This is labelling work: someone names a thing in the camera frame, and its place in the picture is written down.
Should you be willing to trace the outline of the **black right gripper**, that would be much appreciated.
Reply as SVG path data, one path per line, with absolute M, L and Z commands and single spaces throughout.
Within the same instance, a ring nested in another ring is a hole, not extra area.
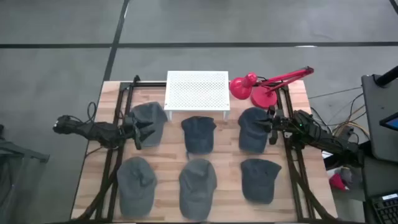
M 269 144 L 275 145 L 278 140 L 278 131 L 284 132 L 289 127 L 289 119 L 284 116 L 283 110 L 277 110 L 275 106 L 270 106 L 267 112 L 271 118 L 261 119 L 257 121 L 257 124 L 271 124 L 260 125 L 267 133 L 271 133 L 269 138 Z

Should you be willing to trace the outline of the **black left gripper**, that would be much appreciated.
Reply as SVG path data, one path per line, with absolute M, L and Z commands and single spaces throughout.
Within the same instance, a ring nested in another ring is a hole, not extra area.
M 123 131 L 127 138 L 134 140 L 136 148 L 141 150 L 141 140 L 147 139 L 155 130 L 140 131 L 140 129 L 151 125 L 153 122 L 138 121 L 135 116 L 126 116 L 123 121 Z

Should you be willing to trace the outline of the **grey baseball cap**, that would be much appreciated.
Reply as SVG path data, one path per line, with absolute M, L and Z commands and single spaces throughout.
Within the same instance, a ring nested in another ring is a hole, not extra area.
M 139 128 L 144 134 L 153 133 L 142 141 L 142 147 L 156 147 L 160 144 L 164 125 L 168 121 L 165 111 L 159 102 L 149 102 L 133 107 L 129 116 L 133 116 L 139 123 L 151 123 L 150 125 Z
M 187 162 L 179 175 L 179 207 L 181 214 L 193 221 L 206 220 L 217 188 L 215 169 L 206 159 Z
M 157 177 L 142 157 L 125 160 L 117 171 L 119 206 L 124 218 L 148 216 L 154 204 Z

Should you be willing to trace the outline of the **red desk lamp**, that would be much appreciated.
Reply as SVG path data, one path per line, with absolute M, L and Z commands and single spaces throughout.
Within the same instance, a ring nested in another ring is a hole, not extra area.
M 279 75 L 273 78 L 260 78 L 255 73 L 248 73 L 244 77 L 238 77 L 229 82 L 230 93 L 239 100 L 250 99 L 255 107 L 268 109 L 277 103 L 277 90 L 311 75 L 312 67 L 304 67 L 299 70 Z

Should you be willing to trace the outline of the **white perforated metal shelf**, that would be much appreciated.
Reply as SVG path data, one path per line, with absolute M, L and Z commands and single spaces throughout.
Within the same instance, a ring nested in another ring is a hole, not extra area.
M 221 111 L 230 114 L 227 71 L 168 71 L 164 111 L 169 120 L 179 111 Z

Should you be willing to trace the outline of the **black desk base bar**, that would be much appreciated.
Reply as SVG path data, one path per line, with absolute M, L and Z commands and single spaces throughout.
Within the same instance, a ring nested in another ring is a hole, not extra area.
M 329 157 L 324 158 L 323 160 L 326 170 L 331 170 L 341 166 L 363 167 L 364 165 L 364 152 L 361 150 L 340 150 L 335 152 L 323 152 L 328 152 L 331 154 Z

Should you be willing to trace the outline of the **black power box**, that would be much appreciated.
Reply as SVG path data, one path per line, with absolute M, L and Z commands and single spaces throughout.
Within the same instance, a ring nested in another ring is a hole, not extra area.
M 350 138 L 351 135 L 353 134 L 354 134 L 354 127 L 346 125 L 341 128 L 341 131 L 338 136 L 342 138 Z

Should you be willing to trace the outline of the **red cloth item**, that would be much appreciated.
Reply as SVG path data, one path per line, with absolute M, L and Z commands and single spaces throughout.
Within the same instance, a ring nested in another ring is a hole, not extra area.
M 343 183 L 343 179 L 341 178 L 341 176 L 339 174 L 333 174 L 330 178 L 329 178 L 329 183 L 332 187 L 338 189 L 338 190 L 348 190 L 347 186 L 345 186 L 345 184 Z

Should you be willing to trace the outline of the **grey cloth item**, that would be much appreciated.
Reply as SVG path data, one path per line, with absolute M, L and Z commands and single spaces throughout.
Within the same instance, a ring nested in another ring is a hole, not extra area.
M 351 185 L 354 182 L 353 173 L 349 167 L 342 167 L 339 174 L 345 185 Z

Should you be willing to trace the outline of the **grey side desk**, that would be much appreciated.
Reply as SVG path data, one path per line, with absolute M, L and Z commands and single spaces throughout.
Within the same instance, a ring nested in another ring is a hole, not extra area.
M 377 77 L 361 77 L 371 151 L 377 159 L 398 162 L 398 131 L 380 125 L 382 119 L 398 113 L 398 79 L 382 88 L 374 81 Z

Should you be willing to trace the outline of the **grey metal cart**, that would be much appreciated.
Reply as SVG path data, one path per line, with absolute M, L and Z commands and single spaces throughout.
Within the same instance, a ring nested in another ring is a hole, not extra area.
M 8 224 L 17 183 L 24 171 L 25 159 L 37 159 L 39 162 L 47 163 L 49 155 L 7 141 L 3 132 L 4 126 L 0 124 L 0 224 Z

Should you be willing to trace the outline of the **grey keyboard shelf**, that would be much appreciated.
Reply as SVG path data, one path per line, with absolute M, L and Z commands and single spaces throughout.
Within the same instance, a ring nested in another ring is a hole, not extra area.
M 398 163 L 365 157 L 363 180 L 367 197 L 398 193 Z

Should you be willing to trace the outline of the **tablet with blue screen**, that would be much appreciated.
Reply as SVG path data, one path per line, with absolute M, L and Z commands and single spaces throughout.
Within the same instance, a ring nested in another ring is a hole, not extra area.
M 380 120 L 379 124 L 385 128 L 398 131 L 398 112 Z

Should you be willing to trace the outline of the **black pole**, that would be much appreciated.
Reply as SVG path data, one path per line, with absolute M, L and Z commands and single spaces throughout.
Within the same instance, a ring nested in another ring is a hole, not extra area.
M 398 65 L 383 75 L 374 76 L 374 82 L 377 86 L 384 88 L 390 82 L 398 78 Z

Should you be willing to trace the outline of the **black keyboard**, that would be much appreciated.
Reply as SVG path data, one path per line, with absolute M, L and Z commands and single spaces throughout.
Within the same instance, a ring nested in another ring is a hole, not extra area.
M 373 196 L 371 205 L 379 224 L 398 224 L 398 193 Z

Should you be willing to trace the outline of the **black aluminium extrusion frame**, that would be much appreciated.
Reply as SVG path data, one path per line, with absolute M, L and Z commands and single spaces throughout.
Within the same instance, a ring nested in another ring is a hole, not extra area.
M 104 82 L 98 100 L 96 121 L 121 124 L 122 116 L 130 112 L 138 91 L 145 88 L 165 88 L 164 81 Z M 69 224 L 112 223 L 117 212 L 118 182 L 117 169 L 124 156 L 124 147 L 100 149 L 97 142 L 88 143 L 86 157 L 81 168 L 80 180 L 71 211 Z
M 296 152 L 297 160 L 295 161 L 293 155 L 295 150 L 289 143 L 286 134 L 285 131 L 282 131 L 297 223 L 326 224 L 326 221 L 333 216 L 310 191 L 302 151 Z

